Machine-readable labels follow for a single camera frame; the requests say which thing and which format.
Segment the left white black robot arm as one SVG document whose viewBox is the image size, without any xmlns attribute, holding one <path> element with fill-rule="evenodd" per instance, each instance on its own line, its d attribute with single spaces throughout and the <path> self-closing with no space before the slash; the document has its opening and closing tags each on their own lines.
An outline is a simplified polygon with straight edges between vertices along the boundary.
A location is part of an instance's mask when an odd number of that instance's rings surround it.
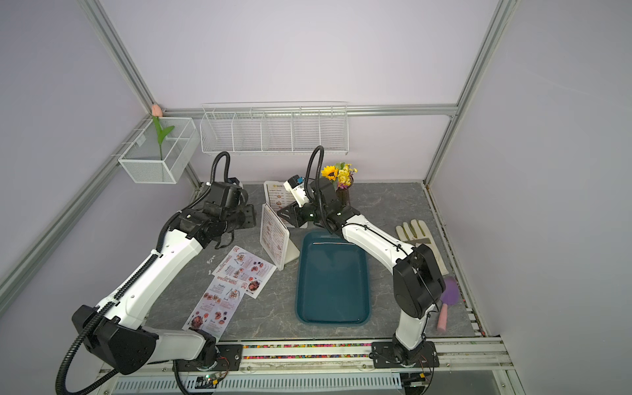
<svg viewBox="0 0 632 395">
<path fill-rule="evenodd" d="M 68 394 L 67 376 L 81 347 L 110 366 L 108 374 L 81 389 L 95 391 L 117 374 L 129 375 L 147 364 L 171 361 L 174 372 L 191 362 L 200 370 L 230 363 L 220 356 L 216 336 L 202 329 L 145 329 L 146 316 L 179 272 L 209 244 L 225 247 L 224 235 L 253 226 L 249 195 L 229 176 L 230 153 L 219 153 L 202 195 L 178 210 L 160 230 L 144 262 L 96 306 L 83 305 L 72 316 L 77 338 L 62 359 L 55 391 Z"/>
</svg>

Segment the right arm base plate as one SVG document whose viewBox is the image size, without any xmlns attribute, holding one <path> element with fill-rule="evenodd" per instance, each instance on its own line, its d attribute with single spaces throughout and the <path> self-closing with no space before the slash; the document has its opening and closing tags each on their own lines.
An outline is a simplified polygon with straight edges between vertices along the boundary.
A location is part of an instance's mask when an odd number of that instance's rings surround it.
<svg viewBox="0 0 632 395">
<path fill-rule="evenodd" d="M 397 341 L 372 342 L 370 359 L 377 369 L 439 367 L 435 344 L 430 341 L 423 341 L 413 350 Z"/>
</svg>

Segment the red special menu sheet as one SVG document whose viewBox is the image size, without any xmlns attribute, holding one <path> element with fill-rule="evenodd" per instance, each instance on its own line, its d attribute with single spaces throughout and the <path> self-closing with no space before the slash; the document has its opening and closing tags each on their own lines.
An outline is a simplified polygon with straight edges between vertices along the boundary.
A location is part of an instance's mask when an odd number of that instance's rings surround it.
<svg viewBox="0 0 632 395">
<path fill-rule="evenodd" d="M 247 296 L 257 299 L 276 269 L 274 264 L 235 246 L 218 264 L 212 275 L 237 285 Z"/>
</svg>

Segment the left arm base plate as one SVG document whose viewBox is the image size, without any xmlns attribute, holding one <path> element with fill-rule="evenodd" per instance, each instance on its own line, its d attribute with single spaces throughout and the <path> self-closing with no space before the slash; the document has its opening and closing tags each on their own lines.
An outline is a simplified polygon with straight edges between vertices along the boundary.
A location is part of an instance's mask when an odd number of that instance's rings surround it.
<svg viewBox="0 0 632 395">
<path fill-rule="evenodd" d="M 219 344 L 205 348 L 193 360 L 176 360 L 179 372 L 232 372 L 240 368 L 244 346 L 242 344 Z"/>
</svg>

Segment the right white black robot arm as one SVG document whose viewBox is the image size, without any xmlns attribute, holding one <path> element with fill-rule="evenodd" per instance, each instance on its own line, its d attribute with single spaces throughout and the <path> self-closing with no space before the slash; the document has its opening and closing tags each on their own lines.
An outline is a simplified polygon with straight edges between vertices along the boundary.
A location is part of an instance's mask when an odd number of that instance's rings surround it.
<svg viewBox="0 0 632 395">
<path fill-rule="evenodd" d="M 393 278 L 394 299 L 400 308 L 398 327 L 390 347 L 393 355 L 375 356 L 404 367 L 413 367 L 431 351 L 426 341 L 426 326 L 431 313 L 438 312 L 439 298 L 446 289 L 435 253 L 427 245 L 412 245 L 380 230 L 364 215 L 337 196 L 332 183 L 320 174 L 324 147 L 312 151 L 305 176 L 298 175 L 284 184 L 295 201 L 277 213 L 295 227 L 307 222 L 323 227 L 330 234 L 363 249 L 380 262 Z"/>
</svg>

